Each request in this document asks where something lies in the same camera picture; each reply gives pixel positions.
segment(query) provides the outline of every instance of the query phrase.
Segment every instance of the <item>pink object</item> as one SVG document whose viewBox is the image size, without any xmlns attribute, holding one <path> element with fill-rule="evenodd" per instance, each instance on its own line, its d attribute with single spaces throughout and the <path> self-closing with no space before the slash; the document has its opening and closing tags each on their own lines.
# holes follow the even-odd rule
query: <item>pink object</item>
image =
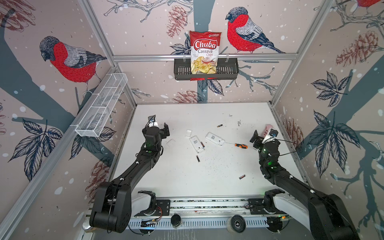
<svg viewBox="0 0 384 240">
<path fill-rule="evenodd" d="M 263 136 L 262 137 L 265 137 L 268 134 L 269 130 L 271 130 L 271 128 L 273 128 L 273 126 L 271 124 L 267 124 L 265 126 L 265 130 L 263 132 Z"/>
</svg>

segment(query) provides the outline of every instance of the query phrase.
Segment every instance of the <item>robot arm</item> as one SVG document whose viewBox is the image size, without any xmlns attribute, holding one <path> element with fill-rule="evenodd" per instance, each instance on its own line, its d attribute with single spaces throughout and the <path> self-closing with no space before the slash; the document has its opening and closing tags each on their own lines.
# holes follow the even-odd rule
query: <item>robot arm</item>
<svg viewBox="0 0 384 240">
<path fill-rule="evenodd" d="M 131 193 L 162 155 L 161 139 L 169 136 L 169 128 L 166 123 L 164 129 L 147 124 L 142 132 L 146 141 L 136 155 L 135 162 L 119 177 L 99 185 L 89 220 L 91 227 L 121 233 L 128 226 L 132 215 L 145 209 L 149 214 L 154 212 L 156 196 L 153 192 L 140 191 L 133 199 Z"/>
<path fill-rule="evenodd" d="M 264 177 L 293 196 L 281 189 L 267 191 L 264 202 L 270 210 L 275 208 L 290 214 L 311 231 L 315 240 L 358 240 L 352 220 L 338 196 L 309 187 L 278 163 L 280 142 L 276 136 L 275 129 L 264 139 L 255 131 L 250 141 L 258 149 Z"/>
</svg>

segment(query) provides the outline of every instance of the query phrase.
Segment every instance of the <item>screwdriver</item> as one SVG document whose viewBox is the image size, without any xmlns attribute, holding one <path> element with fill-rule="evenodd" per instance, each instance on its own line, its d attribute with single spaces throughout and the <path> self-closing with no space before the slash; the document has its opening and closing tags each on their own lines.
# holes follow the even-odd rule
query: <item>screwdriver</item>
<svg viewBox="0 0 384 240">
<path fill-rule="evenodd" d="M 241 147 L 241 148 L 245 148 L 245 149 L 248 148 L 248 146 L 245 145 L 245 144 L 239 144 L 239 143 L 229 143 L 229 144 L 233 144 L 233 145 L 235 145 L 236 147 Z"/>
</svg>

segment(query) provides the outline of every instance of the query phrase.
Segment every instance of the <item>black metal basket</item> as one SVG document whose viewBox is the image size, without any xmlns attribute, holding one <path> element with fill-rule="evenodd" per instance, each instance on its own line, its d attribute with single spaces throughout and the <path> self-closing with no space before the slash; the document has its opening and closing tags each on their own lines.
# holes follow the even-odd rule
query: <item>black metal basket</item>
<svg viewBox="0 0 384 240">
<path fill-rule="evenodd" d="M 191 59 L 186 58 L 185 62 L 182 58 L 175 59 L 174 73 L 176 80 L 234 80 L 239 74 L 239 66 L 237 58 L 219 58 L 217 61 L 217 73 L 215 74 L 192 74 L 191 73 Z"/>
</svg>

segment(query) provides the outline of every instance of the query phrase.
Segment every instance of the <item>white wire mesh basket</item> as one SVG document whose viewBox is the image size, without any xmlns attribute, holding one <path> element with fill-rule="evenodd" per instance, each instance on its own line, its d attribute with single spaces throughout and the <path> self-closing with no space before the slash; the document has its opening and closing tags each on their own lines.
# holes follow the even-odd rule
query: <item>white wire mesh basket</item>
<svg viewBox="0 0 384 240">
<path fill-rule="evenodd" d="M 122 93 L 127 76 L 124 73 L 113 73 L 98 93 L 75 131 L 81 137 L 99 137 L 116 102 Z"/>
</svg>

